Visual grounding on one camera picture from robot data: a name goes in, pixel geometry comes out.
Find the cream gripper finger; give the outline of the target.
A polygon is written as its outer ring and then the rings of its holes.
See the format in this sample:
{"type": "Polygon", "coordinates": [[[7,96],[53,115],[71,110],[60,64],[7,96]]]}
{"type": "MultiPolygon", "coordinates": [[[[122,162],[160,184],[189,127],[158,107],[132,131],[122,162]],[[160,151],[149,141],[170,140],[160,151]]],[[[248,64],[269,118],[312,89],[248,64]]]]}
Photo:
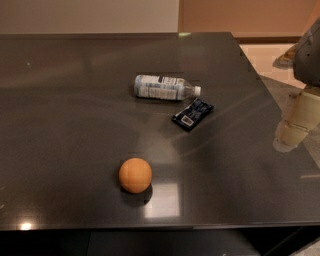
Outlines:
{"type": "Polygon", "coordinates": [[[288,96],[282,119],[275,131],[273,147],[287,153],[298,147],[320,123],[320,87],[305,87],[288,96]]]}

